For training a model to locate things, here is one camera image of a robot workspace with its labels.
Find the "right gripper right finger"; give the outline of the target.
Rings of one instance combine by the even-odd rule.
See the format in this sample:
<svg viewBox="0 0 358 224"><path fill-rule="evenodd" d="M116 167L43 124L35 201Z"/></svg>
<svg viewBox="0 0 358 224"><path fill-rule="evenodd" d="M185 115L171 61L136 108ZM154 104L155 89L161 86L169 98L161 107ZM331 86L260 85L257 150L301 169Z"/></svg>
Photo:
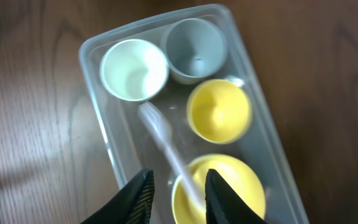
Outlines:
<svg viewBox="0 0 358 224"><path fill-rule="evenodd" d="M205 183L207 224L266 224L215 169L209 169Z"/></svg>

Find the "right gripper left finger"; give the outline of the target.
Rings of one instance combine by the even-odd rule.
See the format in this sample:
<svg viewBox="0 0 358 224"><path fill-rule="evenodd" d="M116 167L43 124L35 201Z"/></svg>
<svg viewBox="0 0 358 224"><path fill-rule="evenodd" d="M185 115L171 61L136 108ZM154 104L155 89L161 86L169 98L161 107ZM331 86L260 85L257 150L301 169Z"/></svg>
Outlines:
<svg viewBox="0 0 358 224"><path fill-rule="evenodd" d="M149 224L154 193L154 172L142 169L105 206L81 224Z"/></svg>

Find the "yellow plastic bowl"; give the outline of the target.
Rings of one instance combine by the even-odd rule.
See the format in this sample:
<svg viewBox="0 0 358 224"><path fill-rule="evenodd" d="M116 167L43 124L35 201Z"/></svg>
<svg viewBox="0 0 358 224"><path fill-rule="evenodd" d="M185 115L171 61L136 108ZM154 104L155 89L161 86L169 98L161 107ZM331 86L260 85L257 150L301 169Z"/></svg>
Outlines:
<svg viewBox="0 0 358 224"><path fill-rule="evenodd" d="M188 172L201 190L205 189L209 169L217 170L250 209L260 218L265 218L264 188L247 164L225 154L206 154L193 159L188 165ZM206 223L206 215L198 210L181 186L181 177L177 177L173 185L172 213L177 224Z"/></svg>

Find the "pink plastic fork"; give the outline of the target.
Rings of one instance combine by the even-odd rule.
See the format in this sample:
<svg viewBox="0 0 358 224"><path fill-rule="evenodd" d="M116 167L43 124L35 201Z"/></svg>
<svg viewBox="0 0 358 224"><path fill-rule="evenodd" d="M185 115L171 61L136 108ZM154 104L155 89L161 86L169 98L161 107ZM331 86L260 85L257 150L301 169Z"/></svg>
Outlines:
<svg viewBox="0 0 358 224"><path fill-rule="evenodd" d="M158 148L164 153L173 171L181 177L183 188L188 196L191 197L196 208L201 212L205 212L205 199L202 197L200 188L186 170L183 159L173 143L173 129L166 117L149 101L139 105L138 112L140 120Z"/></svg>

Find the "yellow plastic cup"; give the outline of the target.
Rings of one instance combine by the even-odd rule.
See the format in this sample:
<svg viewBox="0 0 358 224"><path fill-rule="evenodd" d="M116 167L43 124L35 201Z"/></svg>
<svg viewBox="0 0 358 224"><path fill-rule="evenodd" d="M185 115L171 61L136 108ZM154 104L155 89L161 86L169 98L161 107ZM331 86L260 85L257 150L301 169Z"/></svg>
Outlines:
<svg viewBox="0 0 358 224"><path fill-rule="evenodd" d="M214 144L230 144L240 139L250 128L252 116L248 94L223 79L200 83L186 103L186 117L192 131Z"/></svg>

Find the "cream white plastic cup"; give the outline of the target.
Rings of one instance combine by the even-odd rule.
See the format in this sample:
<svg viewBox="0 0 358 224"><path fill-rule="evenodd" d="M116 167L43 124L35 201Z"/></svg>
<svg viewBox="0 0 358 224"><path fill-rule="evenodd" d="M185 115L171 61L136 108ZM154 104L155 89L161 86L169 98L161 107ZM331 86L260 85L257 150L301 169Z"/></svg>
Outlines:
<svg viewBox="0 0 358 224"><path fill-rule="evenodd" d="M169 78L167 58L155 44L127 39L110 47L99 66L103 87L124 101L147 101Z"/></svg>

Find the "grey plastic cup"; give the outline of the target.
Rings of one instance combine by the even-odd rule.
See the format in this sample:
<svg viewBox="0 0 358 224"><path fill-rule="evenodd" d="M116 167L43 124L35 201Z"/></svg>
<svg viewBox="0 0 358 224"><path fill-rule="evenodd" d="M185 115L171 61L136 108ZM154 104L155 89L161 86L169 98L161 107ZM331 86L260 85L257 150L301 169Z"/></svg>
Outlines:
<svg viewBox="0 0 358 224"><path fill-rule="evenodd" d="M190 18L168 26L160 41L172 78L192 85L217 73L226 63L227 40L205 19Z"/></svg>

